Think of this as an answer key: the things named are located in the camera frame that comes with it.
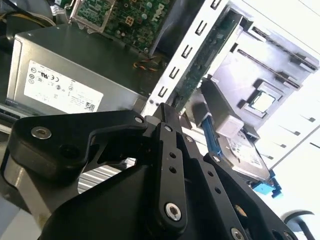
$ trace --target power supply label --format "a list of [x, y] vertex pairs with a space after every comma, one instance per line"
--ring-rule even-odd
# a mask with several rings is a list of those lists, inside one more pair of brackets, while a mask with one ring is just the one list
[[24, 95], [67, 114], [94, 113], [104, 96], [32, 60], [29, 62]]

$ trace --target white label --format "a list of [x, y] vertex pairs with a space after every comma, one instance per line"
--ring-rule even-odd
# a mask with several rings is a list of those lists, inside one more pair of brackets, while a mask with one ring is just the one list
[[57, 16], [58, 14], [65, 14], [65, 10], [57, 5], [50, 6], [50, 8], [53, 16]]
[[245, 161], [256, 168], [262, 169], [262, 159], [259, 157], [256, 149], [249, 143], [246, 135], [239, 131], [233, 138], [227, 138], [231, 152], [240, 160]]
[[29, 62], [24, 95], [67, 114], [96, 112], [104, 96], [32, 60]]

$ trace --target hard drive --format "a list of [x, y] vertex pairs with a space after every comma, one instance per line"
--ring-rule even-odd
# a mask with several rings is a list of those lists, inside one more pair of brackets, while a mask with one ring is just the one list
[[232, 169], [258, 181], [266, 181], [270, 177], [269, 170], [259, 156], [254, 144], [239, 131], [233, 138], [220, 136], [218, 142], [224, 159]]

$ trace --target metal frame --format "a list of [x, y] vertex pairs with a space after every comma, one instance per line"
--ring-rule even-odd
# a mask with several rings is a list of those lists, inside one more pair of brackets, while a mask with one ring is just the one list
[[89, 34], [94, 33], [94, 32], [103, 33], [106, 28], [106, 25], [108, 23], [109, 17], [111, 16], [114, 5], [116, 3], [115, 0], [107, 0], [107, 1], [111, 4], [111, 8], [110, 8], [110, 10], [108, 10], [105, 13], [104, 20], [103, 20], [103, 23], [101, 26], [97, 26], [97, 25], [93, 24], [92, 22], [84, 19], [83, 17], [78, 16], [78, 11], [81, 8], [81, 6], [83, 5], [83, 3], [85, 2], [84, 0], [76, 0], [74, 7], [73, 7], [73, 10], [71, 12], [69, 21], [74, 21], [74, 22], [78, 23], [79, 28], [81, 28], [81, 29], [84, 28], [84, 26], [86, 26], [88, 28], [87, 32]]
[[227, 3], [228, 0], [205, 0], [150, 95], [142, 116], [152, 116], [159, 104], [168, 100]]

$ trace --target motherboard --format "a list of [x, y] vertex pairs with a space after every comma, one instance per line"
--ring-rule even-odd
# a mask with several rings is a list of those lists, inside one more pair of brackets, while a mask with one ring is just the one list
[[173, 2], [174, 0], [77, 0], [72, 18], [80, 20], [77, 22], [89, 29], [105, 33], [148, 54], [159, 37]]

